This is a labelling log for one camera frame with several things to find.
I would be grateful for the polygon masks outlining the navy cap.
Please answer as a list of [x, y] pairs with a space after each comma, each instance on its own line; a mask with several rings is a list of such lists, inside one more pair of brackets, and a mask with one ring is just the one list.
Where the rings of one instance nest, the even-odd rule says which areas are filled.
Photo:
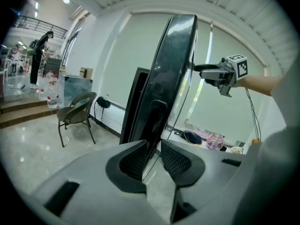
[[192, 131], [185, 130], [180, 133], [180, 137], [185, 141], [189, 142], [190, 144], [202, 144], [202, 138]]

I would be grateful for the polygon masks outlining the brown wooden step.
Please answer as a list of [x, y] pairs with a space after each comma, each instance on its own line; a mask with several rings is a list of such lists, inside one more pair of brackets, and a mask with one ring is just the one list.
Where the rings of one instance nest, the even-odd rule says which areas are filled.
[[59, 108], [49, 108], [47, 101], [23, 99], [0, 104], [0, 129], [57, 113]]

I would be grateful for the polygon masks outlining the cardboard box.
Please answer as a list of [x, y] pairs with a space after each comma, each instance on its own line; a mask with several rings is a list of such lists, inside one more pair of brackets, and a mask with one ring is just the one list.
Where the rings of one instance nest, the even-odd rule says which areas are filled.
[[81, 67], [79, 76], [86, 79], [91, 79], [93, 73], [92, 68]]

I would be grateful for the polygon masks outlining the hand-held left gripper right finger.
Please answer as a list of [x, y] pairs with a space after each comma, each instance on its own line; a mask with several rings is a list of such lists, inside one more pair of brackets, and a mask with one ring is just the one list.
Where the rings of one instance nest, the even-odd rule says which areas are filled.
[[208, 204], [236, 173], [245, 156], [162, 140], [164, 169], [175, 183], [171, 223]]

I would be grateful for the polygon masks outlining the cluster of large water bottles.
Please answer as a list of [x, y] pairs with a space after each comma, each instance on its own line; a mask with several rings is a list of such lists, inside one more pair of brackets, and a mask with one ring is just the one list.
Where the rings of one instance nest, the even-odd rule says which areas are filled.
[[64, 81], [61, 72], [49, 70], [38, 79], [39, 99], [46, 101], [49, 108], [62, 108], [64, 105]]

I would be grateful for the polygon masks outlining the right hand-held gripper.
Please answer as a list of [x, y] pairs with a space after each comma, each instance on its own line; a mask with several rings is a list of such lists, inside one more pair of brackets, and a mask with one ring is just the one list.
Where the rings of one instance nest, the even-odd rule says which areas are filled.
[[230, 89], [248, 75], [247, 57], [240, 54], [223, 57], [218, 65], [199, 64], [194, 66], [194, 71], [200, 72], [200, 77], [207, 84], [217, 86], [222, 96], [231, 97]]

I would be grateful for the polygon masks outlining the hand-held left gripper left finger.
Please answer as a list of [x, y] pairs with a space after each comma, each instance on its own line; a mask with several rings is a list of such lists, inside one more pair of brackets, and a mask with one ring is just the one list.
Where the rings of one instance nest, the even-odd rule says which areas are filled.
[[46, 225], [147, 225], [145, 141], [83, 155], [33, 194]]

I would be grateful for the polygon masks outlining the black balcony railing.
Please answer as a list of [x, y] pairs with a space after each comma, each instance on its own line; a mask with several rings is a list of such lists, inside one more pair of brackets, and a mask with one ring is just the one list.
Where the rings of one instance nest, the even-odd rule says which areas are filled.
[[27, 16], [18, 16], [16, 21], [13, 23], [12, 27], [34, 30], [42, 33], [53, 31], [55, 37], [62, 38], [62, 39], [65, 39], [67, 35], [66, 29]]

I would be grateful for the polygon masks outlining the large black panel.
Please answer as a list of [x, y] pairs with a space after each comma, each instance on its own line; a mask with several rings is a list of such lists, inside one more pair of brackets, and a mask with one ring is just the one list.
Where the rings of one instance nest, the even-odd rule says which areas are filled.
[[141, 181], [172, 112], [182, 83], [195, 57], [197, 16], [174, 15], [164, 29], [143, 87], [129, 142], [145, 140], [144, 147], [121, 162], [122, 171]]

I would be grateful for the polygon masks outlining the dark wicker chair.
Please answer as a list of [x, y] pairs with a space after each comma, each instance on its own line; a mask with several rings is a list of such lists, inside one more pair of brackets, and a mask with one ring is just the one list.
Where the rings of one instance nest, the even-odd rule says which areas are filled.
[[91, 125], [89, 121], [90, 109], [93, 101], [96, 98], [96, 95], [97, 94], [95, 92], [83, 93], [75, 97], [71, 102], [70, 106], [63, 107], [58, 110], [56, 114], [58, 119], [58, 133], [60, 137], [61, 146], [63, 148], [65, 147], [65, 145], [63, 142], [60, 128], [64, 127], [66, 130], [68, 125], [79, 123], [82, 123], [87, 126], [91, 139], [93, 143], [96, 144], [96, 141], [91, 132]]

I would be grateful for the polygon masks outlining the person's right forearm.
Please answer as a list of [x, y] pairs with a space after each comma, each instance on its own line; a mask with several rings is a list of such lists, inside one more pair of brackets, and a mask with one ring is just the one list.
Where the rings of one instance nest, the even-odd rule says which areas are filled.
[[271, 97], [271, 92], [279, 85], [280, 81], [279, 77], [248, 75], [238, 80], [235, 87], [243, 87]]

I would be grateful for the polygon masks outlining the green backpack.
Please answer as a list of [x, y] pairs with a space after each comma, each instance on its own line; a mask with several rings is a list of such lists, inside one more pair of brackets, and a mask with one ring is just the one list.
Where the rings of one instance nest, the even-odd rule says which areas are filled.
[[33, 56], [36, 54], [37, 44], [38, 44], [37, 39], [31, 41], [29, 48], [27, 49], [27, 56]]

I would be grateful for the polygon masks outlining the row of ceiling lights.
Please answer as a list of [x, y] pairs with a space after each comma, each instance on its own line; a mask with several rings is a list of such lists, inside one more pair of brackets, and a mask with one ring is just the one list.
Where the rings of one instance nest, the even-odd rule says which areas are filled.
[[70, 0], [37, 0], [35, 11], [41, 16], [59, 16], [69, 18]]

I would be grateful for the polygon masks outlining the person's grey shirt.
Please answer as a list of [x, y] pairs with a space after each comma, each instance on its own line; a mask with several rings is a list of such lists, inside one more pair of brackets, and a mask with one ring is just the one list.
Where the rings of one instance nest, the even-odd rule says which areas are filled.
[[232, 225], [300, 225], [300, 53], [271, 96], [286, 127], [261, 144]]

